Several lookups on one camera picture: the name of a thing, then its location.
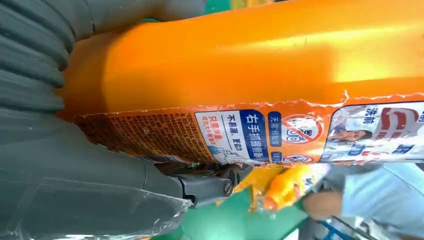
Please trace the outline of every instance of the green surface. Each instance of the green surface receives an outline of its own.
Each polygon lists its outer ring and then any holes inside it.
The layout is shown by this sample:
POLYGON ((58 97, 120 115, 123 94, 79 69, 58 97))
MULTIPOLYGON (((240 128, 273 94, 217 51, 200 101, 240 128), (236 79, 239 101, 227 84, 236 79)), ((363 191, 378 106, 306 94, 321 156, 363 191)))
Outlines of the green surface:
POLYGON ((248 190, 235 194, 219 207, 190 209, 172 234, 154 240, 282 240, 308 217, 298 205, 282 209, 275 219, 248 212, 248 190))
POLYGON ((208 0, 206 4, 206 14, 230 10, 231 0, 208 0))

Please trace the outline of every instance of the metal screw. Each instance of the metal screw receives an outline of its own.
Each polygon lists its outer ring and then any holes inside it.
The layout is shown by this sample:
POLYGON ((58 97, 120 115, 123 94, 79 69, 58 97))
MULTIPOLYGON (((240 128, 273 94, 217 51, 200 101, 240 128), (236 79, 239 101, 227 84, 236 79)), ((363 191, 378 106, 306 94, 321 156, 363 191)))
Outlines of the metal screw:
POLYGON ((233 184, 231 181, 225 181, 224 183, 224 193, 225 194, 231 194, 233 192, 233 184))

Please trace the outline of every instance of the blue label section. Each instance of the blue label section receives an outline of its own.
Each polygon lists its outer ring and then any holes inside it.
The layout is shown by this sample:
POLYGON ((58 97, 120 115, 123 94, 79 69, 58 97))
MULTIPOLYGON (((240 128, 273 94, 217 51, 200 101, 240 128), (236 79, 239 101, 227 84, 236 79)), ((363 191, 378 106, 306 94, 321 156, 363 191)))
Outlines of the blue label section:
POLYGON ((268 113, 269 144, 272 147, 281 147, 281 113, 272 111, 268 113))
POLYGON ((240 110, 240 118, 250 159, 269 162, 264 115, 256 110, 240 110))
POLYGON ((283 153, 280 151, 271 152, 271 159, 273 164, 280 164, 283 162, 283 153))
POLYGON ((362 153, 362 151, 366 148, 366 145, 362 145, 362 144, 356 144, 354 143, 352 145, 352 147, 350 148, 349 152, 347 153, 347 155, 349 156, 358 156, 359 154, 362 153))
POLYGON ((415 145, 399 145, 391 154, 406 154, 409 152, 415 145))

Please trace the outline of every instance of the white label section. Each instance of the white label section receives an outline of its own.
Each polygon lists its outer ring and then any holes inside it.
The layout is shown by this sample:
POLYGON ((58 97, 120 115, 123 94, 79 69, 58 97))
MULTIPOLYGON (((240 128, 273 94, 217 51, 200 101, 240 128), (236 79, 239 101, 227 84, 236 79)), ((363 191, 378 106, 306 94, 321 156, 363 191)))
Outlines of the white label section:
POLYGON ((211 111, 195 114, 209 151, 221 164, 264 164, 251 160, 239 111, 211 111))

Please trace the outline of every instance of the product label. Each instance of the product label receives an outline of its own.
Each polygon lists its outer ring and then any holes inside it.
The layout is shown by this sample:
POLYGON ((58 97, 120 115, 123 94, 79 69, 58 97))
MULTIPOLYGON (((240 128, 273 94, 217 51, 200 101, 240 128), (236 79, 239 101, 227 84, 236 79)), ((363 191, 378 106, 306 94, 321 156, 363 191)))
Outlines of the product label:
POLYGON ((424 160, 424 104, 401 102, 338 109, 321 162, 424 160))
POLYGON ((210 152, 221 164, 269 163, 264 116, 256 110, 197 112, 210 152))
POLYGON ((91 142, 155 163, 422 162, 421 99, 210 105, 80 115, 74 121, 91 142))

